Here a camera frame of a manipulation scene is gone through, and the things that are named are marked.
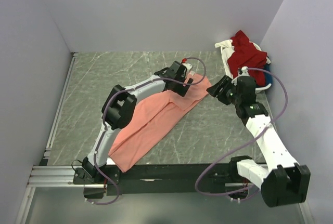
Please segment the salmon pink t-shirt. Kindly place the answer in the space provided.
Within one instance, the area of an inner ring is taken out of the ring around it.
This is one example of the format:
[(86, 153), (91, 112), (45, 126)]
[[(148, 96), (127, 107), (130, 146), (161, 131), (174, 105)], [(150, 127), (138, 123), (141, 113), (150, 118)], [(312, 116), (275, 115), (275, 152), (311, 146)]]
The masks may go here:
[(204, 97), (212, 86), (208, 78), (194, 72), (189, 77), (198, 82), (184, 97), (166, 90), (154, 94), (135, 107), (131, 122), (117, 135), (109, 157), (122, 172), (130, 170), (161, 141), (171, 129)]

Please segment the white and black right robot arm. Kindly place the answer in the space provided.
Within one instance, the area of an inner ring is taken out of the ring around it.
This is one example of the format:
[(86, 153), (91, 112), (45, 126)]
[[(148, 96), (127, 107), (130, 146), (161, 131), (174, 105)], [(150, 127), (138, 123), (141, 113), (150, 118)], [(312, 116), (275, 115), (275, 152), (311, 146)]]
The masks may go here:
[(219, 102), (233, 104), (237, 116), (255, 138), (266, 167), (248, 156), (233, 157), (228, 175), (232, 181), (247, 179), (257, 186), (268, 207), (303, 203), (306, 200), (310, 170), (300, 165), (287, 151), (265, 106), (257, 102), (256, 83), (250, 76), (240, 76), (235, 82), (227, 75), (207, 92)]

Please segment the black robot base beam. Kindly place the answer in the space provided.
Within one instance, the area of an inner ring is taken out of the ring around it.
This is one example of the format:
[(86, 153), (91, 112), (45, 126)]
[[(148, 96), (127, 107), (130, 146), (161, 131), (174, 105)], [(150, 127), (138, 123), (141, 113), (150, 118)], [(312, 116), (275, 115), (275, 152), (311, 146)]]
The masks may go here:
[[(102, 194), (124, 195), (142, 193), (191, 193), (207, 164), (135, 165), (123, 173), (115, 165), (106, 165), (91, 177), (83, 168), (74, 172), (73, 184), (83, 186), (84, 196), (102, 198)], [(216, 164), (199, 182), (199, 189), (208, 193), (224, 193), (250, 187), (249, 180), (234, 175), (228, 163)]]

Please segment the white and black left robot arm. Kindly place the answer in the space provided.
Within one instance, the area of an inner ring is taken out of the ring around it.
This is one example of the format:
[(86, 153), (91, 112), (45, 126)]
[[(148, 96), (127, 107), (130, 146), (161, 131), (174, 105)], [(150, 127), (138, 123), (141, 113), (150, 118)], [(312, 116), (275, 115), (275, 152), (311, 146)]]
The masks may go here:
[(187, 62), (174, 61), (170, 67), (155, 72), (148, 79), (132, 86), (115, 85), (102, 107), (101, 129), (90, 153), (83, 159), (85, 177), (91, 183), (99, 183), (104, 177), (102, 169), (107, 164), (108, 153), (120, 130), (132, 120), (136, 105), (142, 100), (170, 90), (185, 96), (192, 78), (187, 78), (192, 70)]

